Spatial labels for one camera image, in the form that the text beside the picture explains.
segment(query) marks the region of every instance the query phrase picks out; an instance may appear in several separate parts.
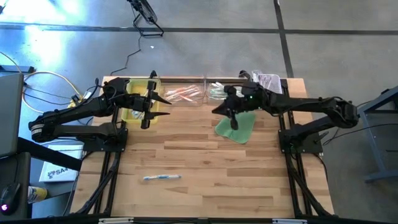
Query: green towel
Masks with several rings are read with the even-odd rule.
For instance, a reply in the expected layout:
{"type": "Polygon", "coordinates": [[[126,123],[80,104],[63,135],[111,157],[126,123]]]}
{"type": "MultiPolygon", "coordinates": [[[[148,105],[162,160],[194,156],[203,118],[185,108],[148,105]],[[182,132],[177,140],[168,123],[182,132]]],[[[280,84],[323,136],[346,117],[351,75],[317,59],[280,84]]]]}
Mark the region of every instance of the green towel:
{"type": "Polygon", "coordinates": [[[217,124],[215,131],[218,135],[229,138],[240,144],[246,143],[253,131],[254,120],[256,115],[254,112],[239,113],[236,115],[238,121],[238,130],[231,128],[229,118],[224,118],[217,124]]]}

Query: gray floor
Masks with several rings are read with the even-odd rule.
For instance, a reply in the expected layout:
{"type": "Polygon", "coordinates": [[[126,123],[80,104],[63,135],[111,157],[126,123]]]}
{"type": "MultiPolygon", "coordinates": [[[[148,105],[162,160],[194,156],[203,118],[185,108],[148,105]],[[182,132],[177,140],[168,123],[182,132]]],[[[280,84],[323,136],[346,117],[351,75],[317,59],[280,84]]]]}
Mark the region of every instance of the gray floor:
{"type": "MultiPolygon", "coordinates": [[[[10,0],[0,21],[131,27],[131,9],[123,0],[34,2],[10,0]]],[[[272,0],[149,2],[164,27],[277,28],[272,0]]],[[[280,0],[280,5],[286,29],[398,28],[398,3],[394,0],[280,0]]],[[[95,78],[123,67],[126,55],[138,48],[138,37],[136,32],[41,31],[35,26],[0,30],[1,51],[20,65],[65,75],[81,92],[92,86],[95,78]]],[[[287,35],[294,77],[305,79],[309,96],[337,95],[354,104],[371,100],[386,88],[398,85],[397,44],[396,35],[287,35]]],[[[287,76],[278,34],[171,32],[162,39],[141,39],[141,49],[131,57],[128,69],[118,75],[148,75],[156,70],[159,75],[236,76],[242,69],[260,69],[287,76]]],[[[9,62],[1,57],[0,63],[9,62]]],[[[50,75],[37,75],[28,83],[64,96],[73,94],[63,80],[50,75]]],[[[61,102],[47,95],[32,94],[61,102]]],[[[35,108],[56,108],[34,99],[28,101],[35,108]]],[[[37,115],[22,106],[20,136],[30,138],[27,122],[37,115]]],[[[364,175],[377,171],[363,133],[336,139],[324,150],[337,215],[398,222],[398,180],[363,182],[364,175]]],[[[40,169],[40,163],[32,164],[40,169]]],[[[35,204],[34,217],[59,215],[66,198],[64,195],[35,204]]]]}

